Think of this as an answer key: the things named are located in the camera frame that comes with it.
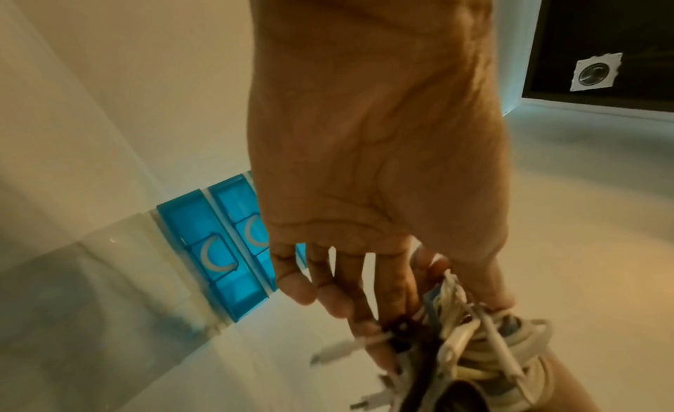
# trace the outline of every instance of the black panel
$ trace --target black panel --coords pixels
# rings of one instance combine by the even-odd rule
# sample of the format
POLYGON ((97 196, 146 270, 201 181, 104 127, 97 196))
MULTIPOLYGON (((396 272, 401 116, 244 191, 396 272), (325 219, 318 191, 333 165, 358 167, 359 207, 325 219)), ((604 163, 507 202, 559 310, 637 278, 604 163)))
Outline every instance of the black panel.
POLYGON ((674 0, 543 0, 524 97, 674 110, 674 0), (578 60, 623 53, 613 87, 571 92, 578 60))

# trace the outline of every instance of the white crescent shape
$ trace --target white crescent shape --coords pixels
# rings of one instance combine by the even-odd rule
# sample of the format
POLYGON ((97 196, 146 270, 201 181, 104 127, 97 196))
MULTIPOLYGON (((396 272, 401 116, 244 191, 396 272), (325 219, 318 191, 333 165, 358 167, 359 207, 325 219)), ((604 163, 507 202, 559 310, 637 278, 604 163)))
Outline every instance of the white crescent shape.
POLYGON ((207 270, 210 270, 212 272, 231 272, 232 270, 235 270, 237 268, 236 263, 232 263, 229 265, 215 265, 213 264, 213 261, 209 258, 209 248, 215 242, 218 240, 218 235, 214 234, 213 236, 209 237, 208 240, 206 240, 206 243, 201 247, 201 255, 199 258, 201 258, 201 263, 204 265, 204 267, 207 270))
POLYGON ((253 246, 257 246, 258 248, 266 248, 269 246, 269 242, 258 242, 253 238, 253 235, 251 233, 251 227, 253 226, 253 223, 259 218, 259 215, 253 215, 246 221, 246 228, 244 229, 244 234, 246 235, 246 240, 253 246))

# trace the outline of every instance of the black frame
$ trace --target black frame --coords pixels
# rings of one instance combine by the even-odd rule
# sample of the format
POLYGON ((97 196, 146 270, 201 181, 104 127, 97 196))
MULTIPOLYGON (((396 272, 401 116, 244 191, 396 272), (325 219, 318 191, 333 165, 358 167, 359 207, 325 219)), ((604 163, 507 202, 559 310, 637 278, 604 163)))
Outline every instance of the black frame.
POLYGON ((541 54, 541 47, 543 44, 543 35, 546 30, 546 19, 550 11, 552 0, 542 0, 541 10, 538 13, 538 20, 536 21, 536 32, 534 33, 534 44, 531 47, 531 54, 529 55, 529 64, 527 66, 527 77, 524 79, 524 90, 522 91, 523 98, 535 98, 538 100, 557 101, 576 103, 580 105, 594 105, 606 107, 620 107, 623 109, 639 109, 639 110, 655 110, 658 112, 674 112, 674 102, 659 101, 659 100, 630 100, 626 98, 612 98, 612 97, 593 97, 589 95, 574 95, 572 93, 539 93, 531 90, 531 84, 534 81, 534 73, 536 73, 536 66, 538 57, 541 54))

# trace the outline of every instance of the skin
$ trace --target skin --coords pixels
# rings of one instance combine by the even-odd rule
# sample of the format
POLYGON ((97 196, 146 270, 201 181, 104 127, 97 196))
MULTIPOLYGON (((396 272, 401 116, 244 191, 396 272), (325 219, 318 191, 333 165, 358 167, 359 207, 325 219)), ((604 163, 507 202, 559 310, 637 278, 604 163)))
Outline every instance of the skin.
MULTIPOLYGON (((355 335, 419 306, 411 237, 472 295, 513 298, 508 145, 496 94, 492 0, 251 0, 249 153, 278 287, 320 301, 355 335), (307 244, 311 280, 295 245, 307 244), (328 249, 337 251, 335 269, 328 249), (378 321, 362 290, 376 254, 378 321)), ((370 351, 395 371, 388 347, 370 351)))

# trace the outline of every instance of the human hand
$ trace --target human hand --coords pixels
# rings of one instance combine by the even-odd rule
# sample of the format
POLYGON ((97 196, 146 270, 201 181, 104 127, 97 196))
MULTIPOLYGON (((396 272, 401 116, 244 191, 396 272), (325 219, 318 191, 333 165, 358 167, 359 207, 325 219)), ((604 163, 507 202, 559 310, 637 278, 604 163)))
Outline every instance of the human hand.
MULTIPOLYGON (((510 307, 496 264, 508 160, 491 0, 251 6, 249 152, 279 289, 300 304, 318 299, 355 335, 373 335, 418 307, 414 235, 449 257, 478 300, 510 307), (311 281, 296 265, 299 243, 311 281), (368 252, 378 322, 362 290, 368 252)), ((387 346, 370 353, 395 370, 387 346)))

